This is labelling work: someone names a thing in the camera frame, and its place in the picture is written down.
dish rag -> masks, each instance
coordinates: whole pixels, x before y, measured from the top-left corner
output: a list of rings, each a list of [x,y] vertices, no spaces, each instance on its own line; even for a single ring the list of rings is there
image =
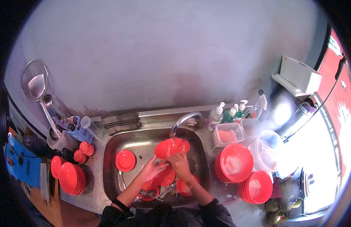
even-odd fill
[[[141,122],[139,120],[139,112],[110,113],[101,116],[102,124],[110,136],[140,128]]]

faucet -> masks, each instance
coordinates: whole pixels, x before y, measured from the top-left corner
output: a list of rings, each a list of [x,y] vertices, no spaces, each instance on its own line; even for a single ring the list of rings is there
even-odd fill
[[[202,117],[202,114],[198,111],[195,111],[195,112],[190,112],[189,114],[186,114],[184,116],[182,116],[180,119],[178,119],[174,125],[172,126],[172,128],[170,129],[170,132],[169,132],[169,137],[170,138],[174,138],[176,136],[176,130],[178,129],[179,125],[182,124],[184,121],[188,120],[189,118],[191,117],[194,117],[194,116],[198,116],[198,123],[202,123],[203,121],[203,117]]]

green bottle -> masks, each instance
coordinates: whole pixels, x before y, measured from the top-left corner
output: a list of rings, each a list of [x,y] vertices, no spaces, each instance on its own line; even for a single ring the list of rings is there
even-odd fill
[[[245,117],[245,104],[247,100],[241,100],[239,111],[235,114],[235,120],[233,122],[240,123],[241,118]]]
[[[238,112],[238,109],[239,109],[239,106],[235,104],[235,107],[231,108],[230,110],[226,110],[223,113],[221,124],[234,122],[235,114]]]

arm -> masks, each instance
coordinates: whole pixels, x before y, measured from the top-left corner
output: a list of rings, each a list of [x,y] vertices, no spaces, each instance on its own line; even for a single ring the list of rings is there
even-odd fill
[[[159,166],[155,166],[153,164],[153,161],[157,157],[154,156],[152,157],[143,167],[143,169],[140,171],[140,173],[134,178],[134,180],[130,183],[130,185],[117,197],[117,200],[122,202],[125,206],[130,207],[131,204],[134,202],[136,197],[138,196],[141,187],[146,181],[149,181],[153,179],[158,173],[161,171],[165,170],[165,167],[169,166],[169,164],[163,164]],[[111,204],[111,206],[114,206],[121,210],[118,206],[115,204]]]
[[[136,199],[136,197],[138,196],[143,184],[146,181],[153,179],[158,173],[165,170],[165,168],[169,165],[167,163],[155,166],[153,164],[153,161],[155,159],[156,156],[152,157],[145,164],[143,169],[134,178],[130,185],[120,195],[117,196],[117,200],[119,200],[125,206],[130,207]],[[106,206],[104,211],[102,212],[101,222],[99,226],[114,226],[117,225],[123,219],[125,219],[125,217],[123,216],[123,210],[115,203],[111,203],[111,205]]]
[[[193,177],[189,171],[187,156],[184,153],[178,153],[167,158],[167,160],[171,163],[178,177],[187,184],[193,196],[200,203],[201,218],[206,226],[235,226],[227,209],[223,205],[218,204],[218,200],[202,188]]]

hand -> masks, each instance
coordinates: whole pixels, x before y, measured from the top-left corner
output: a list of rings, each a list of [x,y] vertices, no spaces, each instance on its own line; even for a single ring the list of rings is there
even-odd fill
[[[157,157],[154,155],[143,167],[143,169],[140,171],[139,175],[145,180],[145,181],[150,181],[153,179],[158,173],[161,171],[165,170],[167,166],[169,166],[169,163],[166,164],[159,164],[159,165],[154,165],[153,161]]]
[[[189,171],[187,156],[184,153],[178,153],[166,159],[172,165],[173,171],[182,180],[186,181],[189,178],[193,178]]]

